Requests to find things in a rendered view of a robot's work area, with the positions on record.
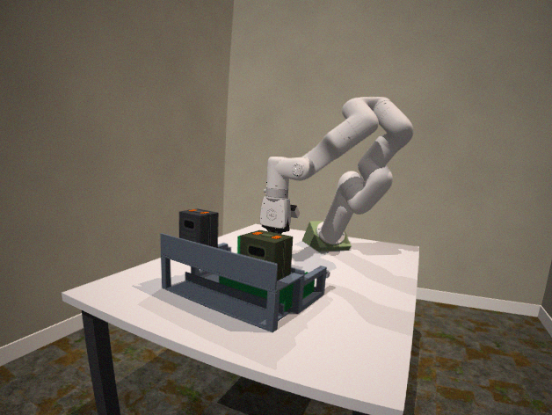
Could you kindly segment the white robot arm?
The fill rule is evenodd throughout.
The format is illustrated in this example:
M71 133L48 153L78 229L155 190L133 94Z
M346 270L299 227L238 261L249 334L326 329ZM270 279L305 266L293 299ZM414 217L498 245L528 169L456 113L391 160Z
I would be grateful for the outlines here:
M365 214L388 191L393 176L386 164L413 136L411 122L388 98L350 99L344 104L342 114L348 119L303 156L312 164L301 157L270 157L264 189L268 197L288 197L289 179L301 181L310 178L370 136L380 125L389 135L379 136L358 162L362 177L355 171L342 175L328 214L317 226L317 235L328 244L342 243L352 214Z

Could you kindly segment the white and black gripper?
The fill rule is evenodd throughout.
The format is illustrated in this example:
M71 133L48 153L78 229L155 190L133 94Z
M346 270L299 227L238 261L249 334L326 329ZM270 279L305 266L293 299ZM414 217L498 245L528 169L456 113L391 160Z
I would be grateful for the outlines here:
M260 212L260 223L269 232L278 234L288 232L291 223L290 199L288 197L264 197Z

